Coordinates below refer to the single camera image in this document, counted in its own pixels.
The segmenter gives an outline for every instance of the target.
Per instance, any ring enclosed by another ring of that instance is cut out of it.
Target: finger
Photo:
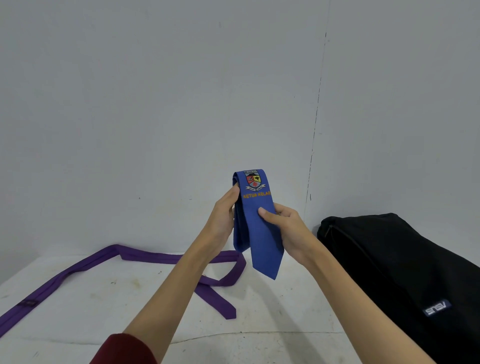
[[[222,198],[219,199],[219,203],[227,204],[228,206],[232,206],[238,199],[240,193],[240,188],[238,183],[234,184],[232,188],[230,188],[226,194],[223,195]]]
[[[285,217],[284,216],[280,216],[280,215],[275,215],[275,214],[272,214],[271,212],[268,212],[267,210],[265,210],[263,207],[259,208],[258,209],[258,214],[267,222],[271,223],[271,224],[275,224],[275,225],[282,225]]]
[[[292,214],[292,212],[294,211],[294,209],[292,209],[290,207],[286,207],[286,206],[283,206],[281,204],[276,204],[275,202],[273,202],[273,205],[275,206],[275,212],[277,214],[280,214],[280,215],[285,216],[287,218],[289,218],[290,215]]]

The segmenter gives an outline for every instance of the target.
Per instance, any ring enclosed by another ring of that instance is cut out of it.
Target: blue necktie
[[[239,252],[250,248],[253,267],[275,279],[283,256],[280,229],[258,215],[259,207],[275,213],[267,177],[263,170],[244,170],[233,174],[233,184],[237,182],[233,245]]]

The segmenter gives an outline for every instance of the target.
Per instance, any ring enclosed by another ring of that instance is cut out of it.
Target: necktie
[[[57,274],[47,283],[42,285],[33,293],[29,294],[12,307],[5,314],[0,316],[0,338],[13,326],[15,326],[22,318],[30,313],[39,303],[43,302],[54,291],[60,287],[61,283],[69,275],[76,272],[84,272],[97,266],[100,263],[120,255],[123,260],[130,260],[135,262],[147,263],[162,263],[162,264],[176,264],[182,255],[172,255],[164,253],[151,253],[142,250],[129,248],[127,246],[115,244],[107,246],[95,254],[75,263],[73,266],[67,268],[63,272]],[[246,262],[241,253],[233,250],[220,252],[210,263],[225,263],[236,262],[234,267],[226,276],[220,280],[202,276],[195,288],[195,293],[198,294],[205,302],[216,309],[224,318],[230,320],[237,317],[237,310],[227,300],[221,297],[212,287],[229,287],[233,286],[242,274]]]
[[[244,170],[233,174],[233,184],[237,182],[233,245],[239,252],[250,248],[253,267],[275,279],[283,256],[282,237],[277,226],[258,215],[259,207],[275,213],[267,177],[263,170]]]

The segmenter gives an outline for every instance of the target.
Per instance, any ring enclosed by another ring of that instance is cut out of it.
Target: red sleeve
[[[142,341],[129,334],[114,334],[100,346],[90,364],[157,364]]]

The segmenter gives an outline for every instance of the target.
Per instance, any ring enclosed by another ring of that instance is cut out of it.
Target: white floor
[[[324,295],[288,255],[273,281],[248,264],[237,284],[217,289],[237,309],[225,320],[196,295],[164,363],[359,363]],[[41,257],[0,286],[3,314],[84,256]],[[220,278],[231,263],[210,265]],[[69,277],[0,340],[0,363],[87,363],[121,332],[172,266],[119,257]]]

